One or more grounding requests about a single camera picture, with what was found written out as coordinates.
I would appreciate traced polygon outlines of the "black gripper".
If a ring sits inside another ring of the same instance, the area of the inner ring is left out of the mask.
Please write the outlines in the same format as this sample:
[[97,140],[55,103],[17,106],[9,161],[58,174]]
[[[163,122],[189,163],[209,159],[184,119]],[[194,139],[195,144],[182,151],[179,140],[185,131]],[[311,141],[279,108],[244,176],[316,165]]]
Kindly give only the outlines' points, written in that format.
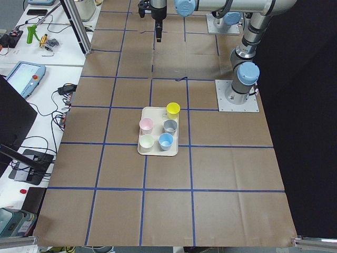
[[150,5],[153,7],[151,16],[155,20],[156,41],[162,41],[163,20],[167,15],[167,0],[150,0]]

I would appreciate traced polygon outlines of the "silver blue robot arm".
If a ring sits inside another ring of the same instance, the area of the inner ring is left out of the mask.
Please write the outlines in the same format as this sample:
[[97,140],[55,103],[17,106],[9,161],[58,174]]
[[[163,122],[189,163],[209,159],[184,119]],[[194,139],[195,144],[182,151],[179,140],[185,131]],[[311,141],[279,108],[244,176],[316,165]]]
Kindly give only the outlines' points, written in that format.
[[252,13],[243,29],[241,44],[231,53],[233,81],[225,90],[225,97],[230,103],[241,105],[248,100],[250,90],[259,78],[260,70],[252,61],[272,16],[286,12],[295,3],[277,0],[175,1],[174,5],[176,12],[183,17],[196,11],[209,11],[217,19],[223,18],[228,12]]
[[[232,3],[232,1],[226,1],[221,7],[211,13],[215,26],[219,28],[225,25],[231,27],[239,22],[241,14],[239,12],[230,12],[229,3]],[[174,1],[174,6],[179,15],[187,17],[198,10],[200,1]],[[138,13],[141,18],[145,16],[145,11],[151,12],[151,17],[155,20],[156,41],[161,42],[163,20],[167,16],[167,1],[139,1]]]

